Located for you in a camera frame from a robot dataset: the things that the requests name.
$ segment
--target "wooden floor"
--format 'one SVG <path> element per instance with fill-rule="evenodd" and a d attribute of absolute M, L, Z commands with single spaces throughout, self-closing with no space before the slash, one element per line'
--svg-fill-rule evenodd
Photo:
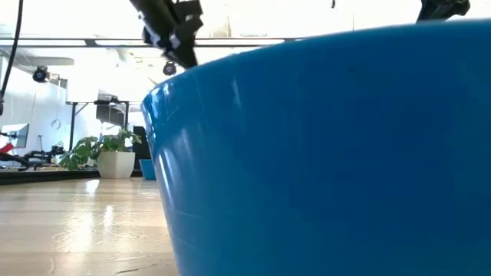
<path fill-rule="evenodd" d="M 157 184 L 0 186 L 0 275 L 178 275 Z"/>

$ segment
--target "ceiling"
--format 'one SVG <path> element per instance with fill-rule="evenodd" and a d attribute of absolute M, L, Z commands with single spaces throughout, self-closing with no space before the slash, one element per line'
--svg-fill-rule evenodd
<path fill-rule="evenodd" d="M 337 0 L 335 8 L 331 8 L 331 1 L 201 0 L 205 26 L 197 36 L 290 38 L 322 35 L 410 24 L 420 9 L 420 0 Z M 491 0 L 471 0 L 471 4 L 466 18 L 491 17 Z M 18 0 L 2 0 L 0 37 L 12 36 L 17 7 Z M 142 27 L 128 0 L 25 0 L 21 36 L 139 39 Z M 252 49 L 197 48 L 196 56 L 202 64 L 249 50 Z M 140 100 L 154 83 L 166 79 L 162 73 L 166 60 L 160 55 L 160 51 L 152 48 L 22 48 L 17 58 L 63 57 L 94 64 L 94 79 L 100 81 L 101 91 L 125 100 Z M 29 65 L 24 66 L 32 70 L 34 66 Z M 70 76 L 72 69 L 69 66 L 50 67 L 50 71 L 62 77 Z"/>

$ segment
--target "computer monitor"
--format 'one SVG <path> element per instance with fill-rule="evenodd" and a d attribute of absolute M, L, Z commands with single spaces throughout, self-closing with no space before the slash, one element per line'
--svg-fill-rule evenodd
<path fill-rule="evenodd" d="M 25 149 L 28 142 L 28 123 L 20 123 L 15 125 L 2 126 L 2 133 L 8 135 L 8 141 L 14 145 L 16 149 Z"/>

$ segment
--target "white pot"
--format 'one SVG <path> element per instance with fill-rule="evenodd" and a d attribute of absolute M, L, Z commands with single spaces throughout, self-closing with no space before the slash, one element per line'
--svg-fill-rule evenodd
<path fill-rule="evenodd" d="M 102 152 L 97 158 L 97 168 L 102 178 L 129 178 L 135 164 L 135 153 Z"/>

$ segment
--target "blue plastic bowl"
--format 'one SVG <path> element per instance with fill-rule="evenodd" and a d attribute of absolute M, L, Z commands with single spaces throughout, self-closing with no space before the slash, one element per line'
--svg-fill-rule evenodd
<path fill-rule="evenodd" d="M 181 276 L 491 273 L 491 22 L 234 55 L 143 102 Z"/>
<path fill-rule="evenodd" d="M 140 159 L 140 168 L 143 177 L 147 180 L 155 180 L 155 169 L 151 159 Z"/>

